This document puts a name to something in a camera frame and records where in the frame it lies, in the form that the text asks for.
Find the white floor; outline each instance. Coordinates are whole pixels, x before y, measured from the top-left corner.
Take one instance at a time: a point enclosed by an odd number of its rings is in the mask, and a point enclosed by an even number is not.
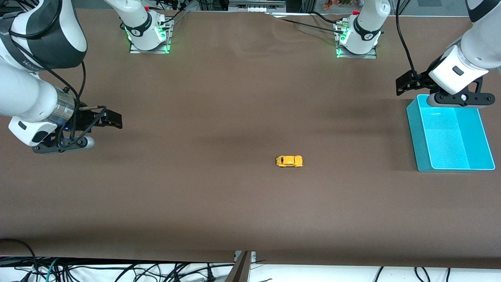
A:
[[[111,265],[117,267],[126,267],[123,265]],[[151,264],[144,264],[141,267],[148,268]],[[166,275],[174,265],[161,265],[161,272]],[[190,272],[199,268],[206,267],[203,263],[194,263],[185,268],[182,273]],[[215,277],[227,275],[231,267],[213,268]],[[311,265],[279,265],[279,264],[253,264],[250,271],[249,282],[263,282],[268,279],[270,282],[373,282],[379,267],[376,266],[311,266]],[[426,268],[430,276],[430,282],[444,282],[445,268]],[[114,282],[122,270],[93,270],[78,268],[72,270],[72,274],[81,282]],[[152,272],[158,273],[155,267]],[[424,273],[419,272],[426,281]],[[20,281],[26,272],[13,268],[0,268],[0,282]],[[134,272],[129,271],[123,275],[118,282],[132,282]],[[182,282],[199,282],[204,277],[201,274],[193,274],[183,278]],[[412,267],[385,267],[379,277],[379,282],[419,282],[414,274]],[[453,268],[449,277],[450,282],[499,282],[501,281],[501,270],[499,269],[459,269]],[[139,279],[139,282],[155,282],[154,278],[145,277]]]

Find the teal cable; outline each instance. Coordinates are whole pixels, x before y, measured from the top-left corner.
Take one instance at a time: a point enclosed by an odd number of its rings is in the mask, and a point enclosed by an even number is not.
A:
[[[49,270],[47,270],[47,277],[45,277],[45,282],[49,282],[49,277],[51,276],[52,268],[54,267],[54,264],[56,264],[56,261],[57,261],[58,259],[59,259],[59,258],[58,258],[58,257],[56,257],[56,258],[52,261],[51,265],[49,266]]]

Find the yellow toy car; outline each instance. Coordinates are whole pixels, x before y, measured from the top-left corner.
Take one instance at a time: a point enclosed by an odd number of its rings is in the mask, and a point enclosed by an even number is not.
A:
[[[303,166],[301,156],[279,156],[277,157],[277,167],[279,168],[300,168]]]

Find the blue bin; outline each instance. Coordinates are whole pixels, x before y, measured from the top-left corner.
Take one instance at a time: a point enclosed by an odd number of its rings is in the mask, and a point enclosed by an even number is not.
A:
[[[420,172],[494,170],[478,109],[431,107],[429,95],[418,95],[407,117]]]

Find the brown table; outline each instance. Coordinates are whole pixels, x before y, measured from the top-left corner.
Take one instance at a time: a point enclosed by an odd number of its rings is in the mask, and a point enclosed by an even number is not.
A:
[[[0,118],[1,237],[43,256],[231,261],[253,249],[268,263],[499,267],[501,170],[417,172],[405,107],[419,92],[395,96],[409,65],[394,18],[378,59],[355,60],[336,58],[331,34],[261,13],[190,13],[169,55],[128,54],[111,10],[78,15],[82,100],[124,128],[40,156]],[[401,22],[419,71],[470,27]],[[80,85],[79,68],[58,72]],[[500,88],[485,76],[485,91]],[[482,117],[498,160],[501,102]],[[305,166],[277,168],[285,154]]]

